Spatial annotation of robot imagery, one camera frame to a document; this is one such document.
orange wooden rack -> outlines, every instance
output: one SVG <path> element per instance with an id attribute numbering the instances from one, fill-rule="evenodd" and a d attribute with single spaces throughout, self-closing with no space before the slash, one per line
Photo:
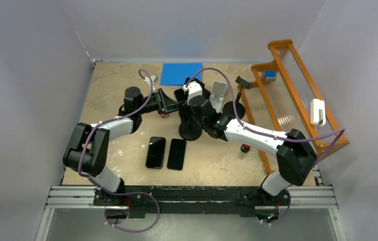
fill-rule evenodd
<path id="1" fill-rule="evenodd" d="M 292 40 L 272 41 L 268 47 L 274 60 L 251 67 L 256 79 L 252 83 L 251 88 L 257 87 L 260 89 L 276 130 L 289 132 L 292 128 L 295 128 L 312 138 L 338 129 L 339 125 L 327 105 L 325 105 L 326 125 L 317 128 L 310 124 L 309 108 L 311 100 L 313 98 L 324 100 L 324 98 L 301 60 Z M 276 81 L 267 82 L 265 80 L 265 72 L 267 70 L 272 70 L 276 73 Z M 249 122 L 255 125 L 244 91 L 244 89 L 241 91 L 243 105 L 245 106 Z M 330 137 L 312 142 L 318 155 L 324 152 L 333 138 Z M 346 145 L 348 145 L 348 140 L 343 135 L 332 147 L 327 156 Z M 259 151 L 259 154 L 264 162 L 266 172 L 268 174 L 272 173 L 266 154 L 262 151 Z"/>

white wall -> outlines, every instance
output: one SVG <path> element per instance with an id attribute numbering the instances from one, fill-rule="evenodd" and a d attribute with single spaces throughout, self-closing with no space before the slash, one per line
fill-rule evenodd
<path id="1" fill-rule="evenodd" d="M 350 144 L 320 164 L 349 240 L 378 240 L 378 0 L 327 0 L 300 49 Z"/>
<path id="2" fill-rule="evenodd" d="M 259 62 L 300 47 L 325 0 L 62 0 L 91 58 Z"/>
<path id="3" fill-rule="evenodd" d="M 90 61 L 59 1 L 0 1 L 0 240 L 34 240 Z"/>

blue mat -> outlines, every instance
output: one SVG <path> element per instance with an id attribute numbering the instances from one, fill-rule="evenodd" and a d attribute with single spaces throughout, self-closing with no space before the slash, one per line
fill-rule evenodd
<path id="1" fill-rule="evenodd" d="M 192 77 L 202 69 L 202 63 L 165 63 L 162 66 L 161 85 L 183 85 L 187 77 Z M 202 73 L 196 76 L 202 81 Z"/>

white clip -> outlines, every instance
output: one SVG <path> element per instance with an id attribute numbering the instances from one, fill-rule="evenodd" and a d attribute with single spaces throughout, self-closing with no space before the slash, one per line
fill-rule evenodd
<path id="1" fill-rule="evenodd" d="M 313 99 L 310 103 L 310 123 L 314 126 L 326 124 L 325 101 Z"/>
<path id="2" fill-rule="evenodd" d="M 156 92 L 155 83 L 156 83 L 156 81 L 158 81 L 159 77 L 154 74 L 154 75 L 150 76 L 150 78 L 145 77 L 145 82 L 147 82 L 147 84 L 149 84 L 149 86 L 152 85 L 152 92 L 154 93 L 154 92 Z"/>

phone screen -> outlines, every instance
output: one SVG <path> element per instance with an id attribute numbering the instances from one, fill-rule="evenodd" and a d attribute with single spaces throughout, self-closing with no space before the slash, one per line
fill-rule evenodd
<path id="1" fill-rule="evenodd" d="M 186 141 L 181 139 L 172 139 L 167 168 L 173 170 L 182 170 L 185 152 Z"/>
<path id="2" fill-rule="evenodd" d="M 162 168 L 165 153 L 165 138 L 151 137 L 149 141 L 148 156 L 146 158 L 147 168 Z"/>

